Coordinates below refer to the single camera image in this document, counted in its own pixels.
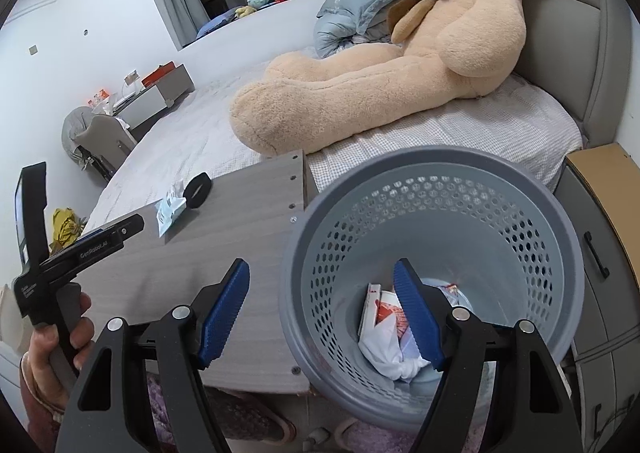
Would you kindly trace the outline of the person's left hand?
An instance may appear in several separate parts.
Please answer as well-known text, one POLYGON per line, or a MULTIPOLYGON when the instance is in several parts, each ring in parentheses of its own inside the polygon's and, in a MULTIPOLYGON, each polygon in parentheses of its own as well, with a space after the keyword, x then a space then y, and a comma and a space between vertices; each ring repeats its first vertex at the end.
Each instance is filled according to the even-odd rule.
POLYGON ((62 414, 75 383, 74 369, 82 369, 93 345, 94 325, 86 312, 90 297, 79 294, 80 318, 67 334, 53 325, 32 331, 21 360, 21 389, 30 423, 62 414))

